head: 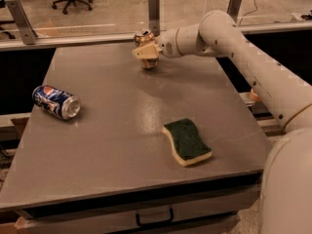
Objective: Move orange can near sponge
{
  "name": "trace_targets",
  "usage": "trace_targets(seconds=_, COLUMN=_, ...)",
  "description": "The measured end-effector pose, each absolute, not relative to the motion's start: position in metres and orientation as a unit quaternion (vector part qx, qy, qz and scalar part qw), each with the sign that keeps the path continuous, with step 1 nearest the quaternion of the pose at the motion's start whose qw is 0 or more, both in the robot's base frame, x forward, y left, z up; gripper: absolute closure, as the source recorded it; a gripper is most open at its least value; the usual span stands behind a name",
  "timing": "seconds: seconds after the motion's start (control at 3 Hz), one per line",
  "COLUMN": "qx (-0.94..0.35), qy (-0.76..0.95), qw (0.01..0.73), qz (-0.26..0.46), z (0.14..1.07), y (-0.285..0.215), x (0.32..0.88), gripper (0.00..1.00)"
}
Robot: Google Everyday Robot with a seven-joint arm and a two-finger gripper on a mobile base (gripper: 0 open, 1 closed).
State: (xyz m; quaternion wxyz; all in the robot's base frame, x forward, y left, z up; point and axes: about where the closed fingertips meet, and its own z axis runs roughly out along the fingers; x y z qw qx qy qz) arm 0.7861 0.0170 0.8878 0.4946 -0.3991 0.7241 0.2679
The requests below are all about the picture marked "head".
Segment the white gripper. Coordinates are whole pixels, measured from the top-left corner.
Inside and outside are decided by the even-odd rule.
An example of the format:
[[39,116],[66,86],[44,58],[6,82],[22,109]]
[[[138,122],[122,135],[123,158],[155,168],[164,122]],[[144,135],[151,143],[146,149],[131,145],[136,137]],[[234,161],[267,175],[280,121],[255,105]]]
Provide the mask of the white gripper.
[[159,53],[166,58],[178,58],[179,51],[176,46],[176,29],[170,29],[162,32],[157,37],[157,43],[148,43],[132,50],[132,54],[136,59],[156,59]]

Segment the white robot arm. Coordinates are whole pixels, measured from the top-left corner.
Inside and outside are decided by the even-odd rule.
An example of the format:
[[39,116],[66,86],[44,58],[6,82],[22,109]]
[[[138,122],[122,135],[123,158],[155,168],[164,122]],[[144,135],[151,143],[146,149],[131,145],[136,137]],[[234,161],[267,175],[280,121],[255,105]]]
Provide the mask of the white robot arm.
[[312,234],[312,86],[249,42],[220,10],[133,50],[137,59],[186,55],[228,57],[286,132],[265,162],[259,234]]

